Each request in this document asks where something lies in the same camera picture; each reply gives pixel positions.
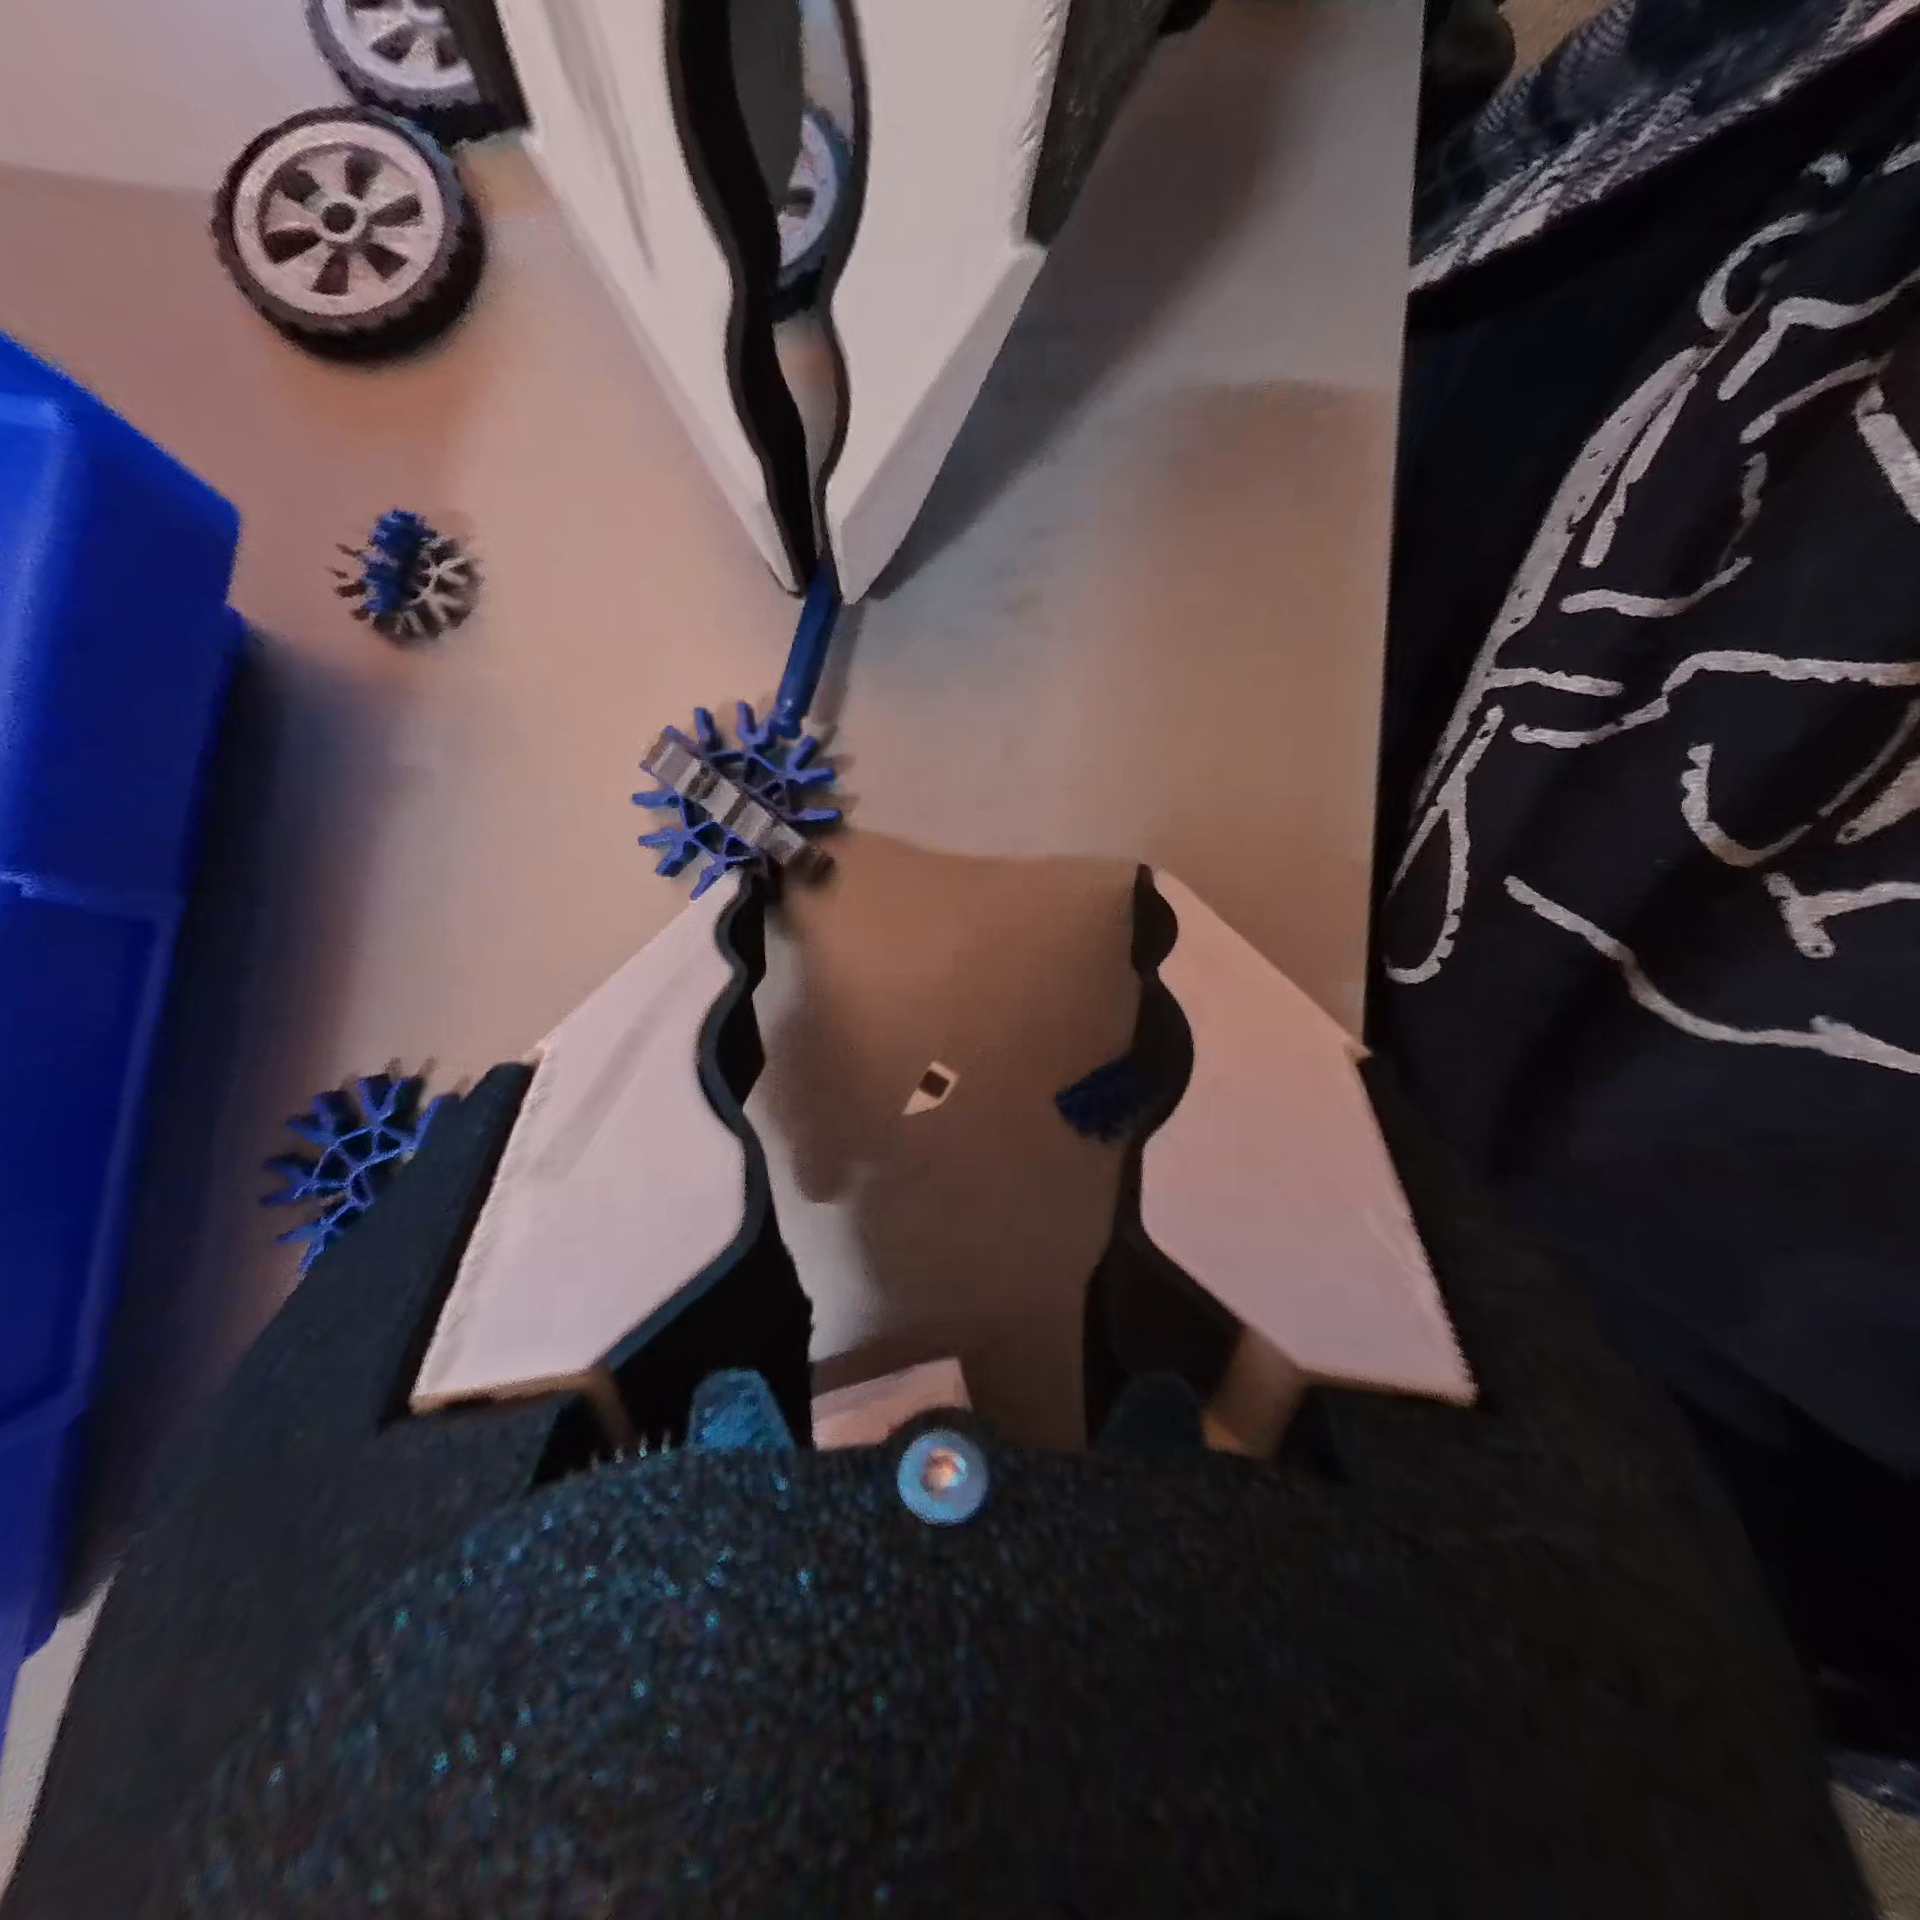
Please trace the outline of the person's dark printed shirt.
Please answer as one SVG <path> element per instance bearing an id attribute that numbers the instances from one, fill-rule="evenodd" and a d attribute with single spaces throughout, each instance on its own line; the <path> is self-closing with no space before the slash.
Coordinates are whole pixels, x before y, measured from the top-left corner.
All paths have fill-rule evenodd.
<path id="1" fill-rule="evenodd" d="M 1422 290 L 1377 1042 L 1916 1805 L 1916 143 Z"/>

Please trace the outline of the small blue toy piece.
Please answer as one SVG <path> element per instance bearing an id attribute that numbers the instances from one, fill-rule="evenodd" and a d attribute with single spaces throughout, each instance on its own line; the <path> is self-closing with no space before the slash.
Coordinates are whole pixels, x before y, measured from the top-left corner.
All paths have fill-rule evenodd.
<path id="1" fill-rule="evenodd" d="M 1128 1052 L 1059 1087 L 1054 1106 L 1078 1136 L 1102 1144 L 1128 1142 L 1148 1132 L 1161 1078 L 1159 1068 Z"/>
<path id="2" fill-rule="evenodd" d="M 483 589 L 473 554 L 428 517 L 393 507 L 370 520 L 361 543 L 338 546 L 332 589 L 348 612 L 398 647 L 458 630 Z"/>
<path id="3" fill-rule="evenodd" d="M 387 1063 L 315 1092 L 283 1122 L 286 1142 L 262 1164 L 262 1206 L 295 1215 L 279 1243 L 298 1250 L 300 1275 L 368 1215 L 451 1104 L 426 1069 Z"/>
<path id="4" fill-rule="evenodd" d="M 702 900 L 726 879 L 823 883 L 844 826 L 838 765 L 811 734 L 778 731 L 772 712 L 738 704 L 723 727 L 695 708 L 640 756 L 632 804 L 651 819 L 639 845 L 663 879 Z"/>

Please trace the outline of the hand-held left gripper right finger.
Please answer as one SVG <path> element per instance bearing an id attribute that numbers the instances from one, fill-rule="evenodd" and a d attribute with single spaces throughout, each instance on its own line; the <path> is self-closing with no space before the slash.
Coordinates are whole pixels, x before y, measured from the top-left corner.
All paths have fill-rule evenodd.
<path id="1" fill-rule="evenodd" d="M 1140 866 L 1130 1046 L 1159 1108 L 1119 1142 L 1083 1398 L 1177 1375 L 1199 1405 L 1313 1388 L 1442 1405 L 1472 1367 L 1360 1076 L 1358 1042 L 1171 871 Z"/>

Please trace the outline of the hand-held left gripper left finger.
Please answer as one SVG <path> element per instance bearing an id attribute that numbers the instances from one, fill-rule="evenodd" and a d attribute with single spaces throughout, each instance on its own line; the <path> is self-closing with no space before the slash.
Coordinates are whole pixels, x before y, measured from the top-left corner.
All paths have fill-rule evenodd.
<path id="1" fill-rule="evenodd" d="M 726 1368 L 809 1411 L 809 1295 L 746 1112 L 764 909 L 760 885 L 714 886 L 536 1046 L 411 1411 L 687 1411 Z"/>

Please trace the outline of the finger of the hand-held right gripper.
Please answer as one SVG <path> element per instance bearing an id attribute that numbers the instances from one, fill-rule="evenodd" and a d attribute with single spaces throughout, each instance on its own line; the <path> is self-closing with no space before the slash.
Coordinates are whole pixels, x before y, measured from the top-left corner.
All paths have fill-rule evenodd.
<path id="1" fill-rule="evenodd" d="M 1027 228 L 1068 2 L 801 4 L 804 104 L 849 136 L 834 251 L 787 325 L 823 546 L 868 595 L 1046 258 Z"/>
<path id="2" fill-rule="evenodd" d="M 778 362 L 779 246 L 729 4 L 505 2 L 527 147 L 747 539 L 782 587 L 820 546 Z"/>

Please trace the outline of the blue plastic bin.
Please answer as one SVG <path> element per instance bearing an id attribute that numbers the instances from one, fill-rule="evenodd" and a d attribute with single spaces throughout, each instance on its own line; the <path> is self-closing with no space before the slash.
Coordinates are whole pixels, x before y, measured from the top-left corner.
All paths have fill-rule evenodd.
<path id="1" fill-rule="evenodd" d="M 2 340 L 2 1707 L 59 1618 L 242 520 Z"/>

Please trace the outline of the blue toy rod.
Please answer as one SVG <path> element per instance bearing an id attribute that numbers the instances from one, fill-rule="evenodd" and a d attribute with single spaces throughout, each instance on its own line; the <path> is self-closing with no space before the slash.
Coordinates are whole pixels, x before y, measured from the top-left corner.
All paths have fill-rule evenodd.
<path id="1" fill-rule="evenodd" d="M 767 716 L 767 727 L 775 739 L 798 739 L 802 734 L 825 677 L 841 611 L 844 592 L 838 565 L 831 554 L 823 554 L 804 589 L 801 623 L 787 652 L 772 708 Z"/>

